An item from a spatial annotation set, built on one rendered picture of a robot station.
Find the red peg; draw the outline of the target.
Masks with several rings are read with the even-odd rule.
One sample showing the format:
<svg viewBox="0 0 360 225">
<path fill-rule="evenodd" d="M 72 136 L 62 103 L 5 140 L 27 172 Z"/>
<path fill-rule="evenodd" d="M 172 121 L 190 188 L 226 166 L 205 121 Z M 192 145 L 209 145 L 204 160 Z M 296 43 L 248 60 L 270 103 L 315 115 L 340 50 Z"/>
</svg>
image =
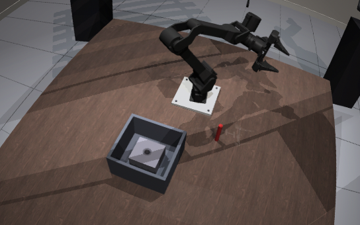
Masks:
<svg viewBox="0 0 360 225">
<path fill-rule="evenodd" d="M 223 125 L 222 124 L 219 124 L 218 125 L 218 130 L 217 130 L 217 133 L 216 133 L 216 136 L 215 136 L 215 141 L 218 141 L 219 140 L 219 137 L 220 137 L 220 133 L 221 133 L 221 131 L 222 131 L 222 127 L 223 127 Z"/>
</svg>

